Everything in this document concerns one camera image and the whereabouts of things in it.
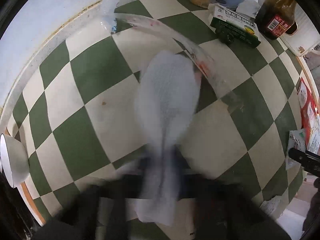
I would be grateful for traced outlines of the small white green sachet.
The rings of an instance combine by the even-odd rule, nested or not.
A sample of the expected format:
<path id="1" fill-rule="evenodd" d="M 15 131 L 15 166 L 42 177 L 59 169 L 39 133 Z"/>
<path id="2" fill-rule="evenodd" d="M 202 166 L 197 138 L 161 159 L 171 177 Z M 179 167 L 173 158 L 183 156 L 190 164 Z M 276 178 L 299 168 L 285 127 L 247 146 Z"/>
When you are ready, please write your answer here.
<path id="1" fill-rule="evenodd" d="M 292 158 L 289 157 L 289 150 L 291 148 L 300 150 L 302 152 L 306 151 L 305 129 L 289 131 L 289 139 L 285 159 L 286 170 L 289 170 L 292 167 L 298 165 L 298 162 L 294 161 Z"/>

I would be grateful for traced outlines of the red white snack bag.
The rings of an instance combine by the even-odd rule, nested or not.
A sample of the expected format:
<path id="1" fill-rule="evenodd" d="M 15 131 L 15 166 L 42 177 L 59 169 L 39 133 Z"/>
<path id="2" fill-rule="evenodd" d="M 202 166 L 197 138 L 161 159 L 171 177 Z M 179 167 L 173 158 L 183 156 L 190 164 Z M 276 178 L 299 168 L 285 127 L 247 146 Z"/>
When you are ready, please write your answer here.
<path id="1" fill-rule="evenodd" d="M 316 131 L 318 111 L 310 89 L 302 77 L 300 78 L 297 95 L 300 104 L 302 127 L 305 129 L 306 143 L 308 144 L 313 133 Z"/>

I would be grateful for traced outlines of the white printed paper sachet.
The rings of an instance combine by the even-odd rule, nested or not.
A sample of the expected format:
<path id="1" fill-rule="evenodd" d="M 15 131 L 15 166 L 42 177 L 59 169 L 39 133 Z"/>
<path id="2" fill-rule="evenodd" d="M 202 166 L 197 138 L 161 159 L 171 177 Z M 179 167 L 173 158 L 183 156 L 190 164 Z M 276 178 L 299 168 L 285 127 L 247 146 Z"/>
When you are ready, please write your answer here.
<path id="1" fill-rule="evenodd" d="M 288 205 L 287 196 L 275 196 L 271 200 L 263 201 L 260 209 L 273 219 L 278 219 Z"/>

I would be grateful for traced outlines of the clear plastic wrapper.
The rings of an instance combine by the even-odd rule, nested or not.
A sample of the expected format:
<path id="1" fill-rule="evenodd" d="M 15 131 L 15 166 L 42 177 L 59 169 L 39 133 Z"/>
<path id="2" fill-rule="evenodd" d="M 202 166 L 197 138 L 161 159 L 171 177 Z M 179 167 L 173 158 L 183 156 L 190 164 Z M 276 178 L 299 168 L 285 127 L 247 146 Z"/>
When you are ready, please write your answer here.
<path id="1" fill-rule="evenodd" d="M 205 50 L 181 31 L 172 29 L 162 21 L 140 14 L 119 12 L 118 0 L 103 0 L 100 6 L 102 25 L 115 40 L 124 59 L 134 72 L 145 72 L 151 59 L 160 51 L 182 53 L 202 74 L 217 98 L 228 106 L 229 113 L 243 106 L 227 79 L 227 68 L 218 53 Z"/>

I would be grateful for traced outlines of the green white medicine box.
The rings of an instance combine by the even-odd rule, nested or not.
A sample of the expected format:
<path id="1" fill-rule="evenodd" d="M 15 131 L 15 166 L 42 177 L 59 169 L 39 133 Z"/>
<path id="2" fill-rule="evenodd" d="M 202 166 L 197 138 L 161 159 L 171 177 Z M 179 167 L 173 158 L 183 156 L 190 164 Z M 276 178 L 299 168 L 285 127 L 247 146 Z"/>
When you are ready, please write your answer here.
<path id="1" fill-rule="evenodd" d="M 208 10 L 210 26 L 215 28 L 215 33 L 222 43 L 230 45 L 235 39 L 238 39 L 252 48 L 256 48 L 261 43 L 257 25 L 249 18 L 219 3 L 210 4 Z"/>

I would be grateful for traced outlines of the clear white label bag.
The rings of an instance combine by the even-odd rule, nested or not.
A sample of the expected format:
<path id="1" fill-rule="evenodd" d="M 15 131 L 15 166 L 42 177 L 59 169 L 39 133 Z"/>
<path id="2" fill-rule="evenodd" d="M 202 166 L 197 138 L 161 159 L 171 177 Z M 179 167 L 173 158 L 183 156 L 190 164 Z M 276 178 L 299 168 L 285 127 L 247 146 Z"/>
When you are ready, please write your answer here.
<path id="1" fill-rule="evenodd" d="M 319 150 L 319 114 L 316 115 L 315 121 L 310 131 L 310 138 L 307 144 L 307 150 L 311 153 L 318 154 Z"/>

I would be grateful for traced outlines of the green white checkered tablecloth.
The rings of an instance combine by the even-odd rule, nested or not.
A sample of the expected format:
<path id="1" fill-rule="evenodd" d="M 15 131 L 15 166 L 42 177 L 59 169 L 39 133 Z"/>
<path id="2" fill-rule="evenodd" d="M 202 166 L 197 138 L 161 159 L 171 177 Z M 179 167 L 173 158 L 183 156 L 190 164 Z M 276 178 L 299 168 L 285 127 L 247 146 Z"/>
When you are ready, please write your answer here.
<path id="1" fill-rule="evenodd" d="M 161 29 L 119 21 L 111 34 L 91 19 L 50 49 L 10 116 L 43 219 L 142 155 L 168 150 L 284 219 L 304 177 L 285 163 L 289 131 L 302 125 L 296 56 L 266 37 L 257 48 L 223 44 L 209 12 L 187 0 L 137 0 L 116 12 Z"/>

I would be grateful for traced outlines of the white ceramic bowl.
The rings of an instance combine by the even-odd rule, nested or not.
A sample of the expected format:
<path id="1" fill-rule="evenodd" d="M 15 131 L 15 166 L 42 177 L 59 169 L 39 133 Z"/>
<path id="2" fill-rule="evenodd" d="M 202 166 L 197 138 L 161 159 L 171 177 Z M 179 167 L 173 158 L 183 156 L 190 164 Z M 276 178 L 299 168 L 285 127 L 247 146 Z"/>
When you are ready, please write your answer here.
<path id="1" fill-rule="evenodd" d="M 29 176 L 28 155 L 23 144 L 15 138 L 1 134 L 1 162 L 5 177 L 16 188 Z"/>

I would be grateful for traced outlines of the dark sauce bottle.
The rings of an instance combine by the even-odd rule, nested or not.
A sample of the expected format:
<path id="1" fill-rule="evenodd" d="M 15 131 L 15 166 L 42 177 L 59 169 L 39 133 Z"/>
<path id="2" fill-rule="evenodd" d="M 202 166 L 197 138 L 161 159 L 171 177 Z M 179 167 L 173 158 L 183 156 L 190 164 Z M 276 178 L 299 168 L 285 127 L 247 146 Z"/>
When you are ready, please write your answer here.
<path id="1" fill-rule="evenodd" d="M 295 0 L 265 0 L 254 21 L 258 30 L 276 40 L 294 24 L 296 5 Z"/>

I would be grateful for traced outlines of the blue round coaster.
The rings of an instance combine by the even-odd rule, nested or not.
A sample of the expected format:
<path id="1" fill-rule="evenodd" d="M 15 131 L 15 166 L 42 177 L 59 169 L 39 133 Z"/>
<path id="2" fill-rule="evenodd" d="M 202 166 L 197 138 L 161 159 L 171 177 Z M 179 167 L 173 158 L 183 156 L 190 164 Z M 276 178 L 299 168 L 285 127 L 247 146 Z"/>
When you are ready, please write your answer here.
<path id="1" fill-rule="evenodd" d="M 226 7 L 230 10 L 236 10 L 238 5 L 245 0 L 216 0 L 219 5 Z"/>

